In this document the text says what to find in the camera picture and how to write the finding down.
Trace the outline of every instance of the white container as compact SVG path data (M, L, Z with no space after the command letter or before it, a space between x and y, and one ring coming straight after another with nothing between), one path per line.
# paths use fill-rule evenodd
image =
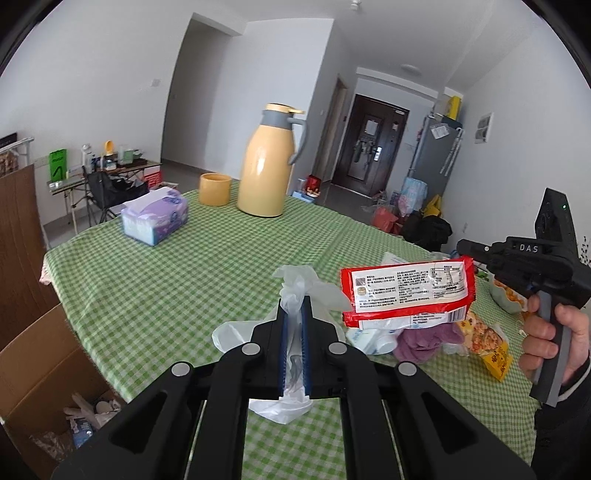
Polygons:
M398 335L401 333L402 330L350 328L346 336L351 345L366 355L383 355L394 351L398 346Z

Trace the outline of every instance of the gray refrigerator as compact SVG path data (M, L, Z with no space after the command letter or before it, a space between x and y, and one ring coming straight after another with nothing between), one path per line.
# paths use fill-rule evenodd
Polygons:
M428 185L425 203L443 195L462 144L462 124L449 117L425 118L408 176Z

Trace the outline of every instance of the ceiling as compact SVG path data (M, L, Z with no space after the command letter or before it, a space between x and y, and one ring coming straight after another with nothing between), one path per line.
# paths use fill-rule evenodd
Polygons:
M521 0L217 0L248 21L334 18L358 66L464 92L540 20ZM418 67L416 77L400 68Z

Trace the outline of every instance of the white wall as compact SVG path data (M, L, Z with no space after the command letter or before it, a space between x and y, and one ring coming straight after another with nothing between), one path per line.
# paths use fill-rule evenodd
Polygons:
M464 96L465 141L443 197L454 230L448 249L461 238L490 244L534 236L546 187L567 195L579 243L590 236L591 90L555 33L539 23ZM490 142L477 145L476 124L490 112Z
M333 26L326 51L320 67L320 73L316 80L314 95L306 116L308 123L308 141L300 159L295 163L291 174L290 188L297 187L297 179L306 178L311 174L316 160L316 154L320 144L320 139L324 131L324 123L330 108L330 100L335 91L337 78L339 77L343 84L348 88L345 101L343 103L342 116L349 111L349 105L353 99L355 82L357 77L356 59L354 58L349 46L347 45L343 34L336 25ZM345 128L345 122L340 121L335 133L335 141L339 141Z
M0 137L33 136L32 158L67 148L95 152L106 140L160 159L168 90L190 18L240 34L246 22L207 0L64 0L25 39L0 77ZM160 84L152 87L153 79ZM63 216L47 191L48 167L35 172L41 220Z
M250 22L228 42L207 142L196 166L239 178L248 141L268 103L308 110L334 20ZM294 127L296 143L301 129Z
M417 146L417 134L435 102L432 99L366 78L360 78L357 81L355 93L391 103L410 111L392 173L386 186L386 192L390 196L393 191L399 192L402 188L402 183L407 176Z

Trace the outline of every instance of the green bag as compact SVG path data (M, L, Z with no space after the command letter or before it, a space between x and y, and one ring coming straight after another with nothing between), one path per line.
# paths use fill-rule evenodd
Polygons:
M49 154L49 178L51 181L66 179L68 151L64 148Z

